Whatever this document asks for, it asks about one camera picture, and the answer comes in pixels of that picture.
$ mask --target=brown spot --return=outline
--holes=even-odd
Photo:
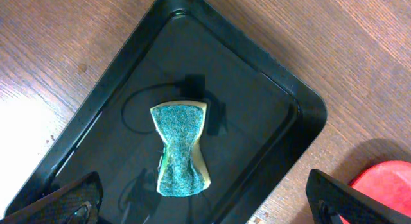
[[[78,71],[85,73],[87,71],[87,64],[78,64]]]

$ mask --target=turquoise glitter piece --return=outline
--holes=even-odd
[[[150,110],[164,142],[157,183],[157,192],[163,196],[191,196],[200,193],[210,184],[204,160],[202,156],[200,160],[198,158],[198,153],[201,155],[198,140],[204,126],[206,110],[190,105],[192,101],[181,103],[189,104],[171,102]],[[203,170],[198,169],[197,165],[203,165]]]

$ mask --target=tray rim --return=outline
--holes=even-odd
[[[270,183],[266,181],[264,185],[261,185],[259,181],[259,179],[263,178],[261,174],[267,171],[270,166],[269,162],[267,162],[270,160],[270,156],[265,157],[265,160],[262,160],[258,166],[260,172],[247,180],[247,190],[242,192],[241,200],[232,204],[229,210],[224,211],[215,219],[217,222],[224,223],[246,222],[255,211],[255,209],[250,209],[250,203],[247,203],[247,201],[258,200],[257,207],[259,207],[270,191],[275,189],[275,186],[286,175],[286,172],[297,162],[297,159],[325,126],[327,110],[323,99],[313,89],[309,88],[282,65],[278,64],[274,58],[253,43],[250,38],[220,15],[205,0],[155,0],[76,114],[21,187],[8,206],[6,215],[41,198],[44,191],[51,185],[55,175],[64,166],[88,130],[95,123],[105,105],[110,101],[111,96],[115,94],[119,86],[126,82],[132,70],[144,58],[162,27],[169,19],[180,14],[188,14],[200,21],[212,31],[225,47],[229,48],[254,69],[263,73],[272,83],[297,98],[300,113],[299,122],[296,122],[291,129],[307,131],[305,140],[301,141],[301,143],[306,145],[306,148],[295,153],[296,160],[284,167],[281,173],[277,173],[278,175],[283,174],[280,179],[276,177]],[[230,39],[227,40],[221,37],[230,37]],[[300,125],[306,123],[313,126],[300,127]],[[236,211],[246,212],[243,212],[244,214],[238,217],[238,215],[235,215]]]

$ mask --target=baking tray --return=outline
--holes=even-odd
[[[209,105],[212,182],[162,197],[149,108],[180,98]],[[245,223],[325,122],[321,98],[204,0],[156,0],[7,214],[97,171],[101,223]]]

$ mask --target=wooden table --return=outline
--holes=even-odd
[[[154,0],[0,0],[0,209]],[[318,168],[411,161],[411,0],[207,0],[326,102],[323,132],[253,217],[310,223]]]

